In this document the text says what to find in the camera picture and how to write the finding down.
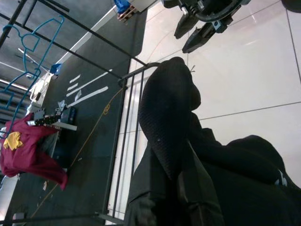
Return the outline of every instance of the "white tiled floor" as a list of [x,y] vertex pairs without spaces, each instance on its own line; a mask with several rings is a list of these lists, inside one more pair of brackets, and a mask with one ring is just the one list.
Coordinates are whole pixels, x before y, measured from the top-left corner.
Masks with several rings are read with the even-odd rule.
[[0,220],[5,219],[17,181],[17,176],[13,178],[5,177],[2,181],[3,184],[0,189]]
[[[301,14],[287,12],[278,0],[252,0],[235,14],[233,24],[223,34],[216,34],[188,55],[181,50],[188,35],[180,40],[173,36],[181,15],[179,8],[164,9],[161,3],[149,9],[138,58],[162,62],[179,56],[189,68],[195,65],[192,76],[202,96],[202,105],[195,113],[203,127],[212,128],[223,144],[251,134],[267,139],[282,155],[287,173],[301,186]],[[139,67],[133,62],[131,70]],[[146,71],[144,82],[153,71]],[[121,213],[116,214],[121,218],[129,190],[140,80],[140,75],[134,80],[126,132],[117,200],[117,211]],[[129,89],[109,209],[114,203],[128,99]],[[139,128],[135,167],[146,144]]]

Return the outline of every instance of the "tile grout line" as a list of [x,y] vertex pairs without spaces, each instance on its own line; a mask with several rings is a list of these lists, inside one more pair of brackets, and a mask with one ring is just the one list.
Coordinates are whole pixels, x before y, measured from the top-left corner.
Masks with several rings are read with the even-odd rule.
[[283,104],[283,105],[276,105],[276,106],[271,106],[271,107],[258,108],[258,109],[254,109],[254,110],[244,111],[244,112],[223,114],[223,115],[218,115],[218,116],[203,118],[203,119],[198,119],[198,120],[202,121],[202,120],[207,120],[207,119],[215,119],[215,118],[221,118],[221,117],[225,117],[225,116],[231,116],[231,115],[243,114],[243,113],[249,113],[249,112],[256,112],[256,111],[266,110],[266,109],[270,109],[270,108],[277,108],[277,107],[283,107],[283,106],[288,106],[288,105],[296,105],[296,104],[301,104],[301,101],[294,102],[294,103]]
[[273,4],[271,4],[271,5],[267,6],[267,7],[264,7],[264,8],[262,8],[262,9],[258,10],[257,12],[252,13],[251,15],[248,15],[248,16],[246,16],[246,17],[244,17],[244,18],[242,18],[242,19],[240,19],[240,20],[238,20],[238,21],[236,21],[236,22],[230,24],[229,27],[231,27],[231,26],[233,26],[234,24],[237,24],[238,22],[240,22],[240,21],[242,21],[242,20],[244,20],[244,19],[247,19],[248,17],[253,16],[253,15],[255,15],[256,13],[259,13],[259,12],[261,12],[261,11],[263,11],[263,10],[265,10],[265,9],[267,9],[267,8],[269,8],[269,7],[271,7],[271,6],[275,5],[275,4],[277,4],[277,3],[279,3],[279,2],[281,2],[281,0],[279,0],[279,1],[277,1],[277,2],[274,2]]
[[147,58],[146,62],[149,63],[150,62],[150,58],[151,56],[154,54],[154,52],[157,50],[158,46],[161,44],[161,42],[174,30],[169,31],[166,35],[164,35],[164,37],[159,41],[159,43],[155,46],[154,50],[152,51],[152,53],[150,54],[149,58]]
[[161,59],[156,60],[155,62],[159,62],[160,60],[163,60],[163,59],[166,58],[166,57],[170,57],[171,55],[173,55],[173,54],[175,54],[175,53],[177,53],[177,52],[179,52],[179,51],[181,51],[181,50],[182,50],[182,49],[179,49],[179,50],[177,50],[177,51],[175,51],[175,52],[173,52],[173,53],[171,53],[171,54],[168,54],[167,56],[162,57]]
[[293,33],[292,33],[290,18],[288,16],[288,11],[287,10],[286,10],[286,16],[287,16],[288,27],[290,28],[290,33],[291,33],[291,38],[292,38],[292,44],[293,44],[293,52],[295,54],[297,69],[298,69],[298,73],[299,73],[299,80],[300,80],[300,84],[301,84],[301,74],[300,74],[300,68],[299,68],[299,63],[298,63],[298,57],[297,57],[297,53],[296,53],[295,43],[293,41]]
[[147,20],[146,22],[145,22],[145,24],[147,23],[147,22],[149,22],[150,20],[152,20],[155,16],[157,16],[159,13],[161,13],[161,12],[163,12],[164,10],[165,10],[166,8],[164,8],[164,9],[162,9],[160,12],[158,12],[156,15],[154,15],[152,18],[150,18],[149,20]]

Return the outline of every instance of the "yellow cord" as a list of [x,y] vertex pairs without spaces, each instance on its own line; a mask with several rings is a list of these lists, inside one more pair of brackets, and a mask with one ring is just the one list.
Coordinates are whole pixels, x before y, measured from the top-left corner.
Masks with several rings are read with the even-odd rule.
[[[122,91],[123,89],[120,89],[113,97],[112,99],[108,102],[108,104],[105,106],[103,112],[101,113],[101,115],[99,116],[95,126],[93,127],[93,129],[91,130],[89,136],[87,137],[87,139],[85,140],[84,144],[82,145],[81,149],[77,152],[73,162],[71,163],[70,167],[68,168],[68,171],[69,169],[74,165],[74,163],[76,162],[77,160],[77,157],[79,156],[79,154],[81,153],[81,151],[83,150],[84,146],[86,145],[86,143],[88,142],[88,140],[90,139],[90,137],[92,136],[92,134],[94,133],[100,119],[102,118],[103,115],[106,115],[110,109],[110,105],[111,105],[111,102],[113,101],[113,99]],[[40,207],[42,206],[42,204],[45,202],[45,200],[50,196],[50,194],[56,189],[56,187],[58,186],[58,184],[56,184],[51,190],[50,192],[45,196],[45,198],[42,200],[42,202],[40,203],[40,205],[37,207],[37,209],[35,210],[35,212],[31,215],[30,218],[33,218],[34,215],[38,212],[38,210],[40,209]]]

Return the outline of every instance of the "floor tile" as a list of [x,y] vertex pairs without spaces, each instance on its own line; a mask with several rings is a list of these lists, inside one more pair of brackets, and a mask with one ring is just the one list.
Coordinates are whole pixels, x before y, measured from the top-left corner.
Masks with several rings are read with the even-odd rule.
[[162,12],[163,10],[165,10],[166,8],[164,8],[162,2],[159,0],[157,2],[155,2],[151,8],[149,8],[147,10],[147,17],[146,17],[146,21],[150,21],[152,18],[154,18],[154,16],[156,16],[158,13]]
[[181,16],[182,11],[174,7],[163,10],[146,23],[140,60],[156,62],[183,48],[188,34],[178,40],[174,37]]
[[188,56],[200,119],[301,100],[286,11],[277,3],[217,34]]
[[301,104],[201,120],[215,138],[226,145],[232,140],[258,135],[273,144],[292,180],[301,187]]
[[301,69],[301,14],[288,11],[288,18],[290,21],[296,57]]
[[260,10],[263,10],[276,2],[280,2],[279,0],[251,0],[249,4],[242,6],[234,15],[233,22],[237,22],[247,16],[253,15]]

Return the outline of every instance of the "maroon shirt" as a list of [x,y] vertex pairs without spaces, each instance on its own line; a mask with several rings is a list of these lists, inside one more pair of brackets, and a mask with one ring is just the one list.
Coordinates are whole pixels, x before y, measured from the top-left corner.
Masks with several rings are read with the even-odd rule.
[[[32,173],[57,182],[63,190],[68,180],[66,172],[49,155],[37,150],[37,142],[44,136],[56,133],[57,130],[45,126],[28,126],[26,122],[31,120],[32,115],[31,113],[13,123],[11,132],[21,133],[22,147],[11,151],[9,147],[4,148],[4,139],[1,139],[2,173],[8,177],[14,177],[20,172]],[[6,128],[10,125],[10,121],[5,124]]]

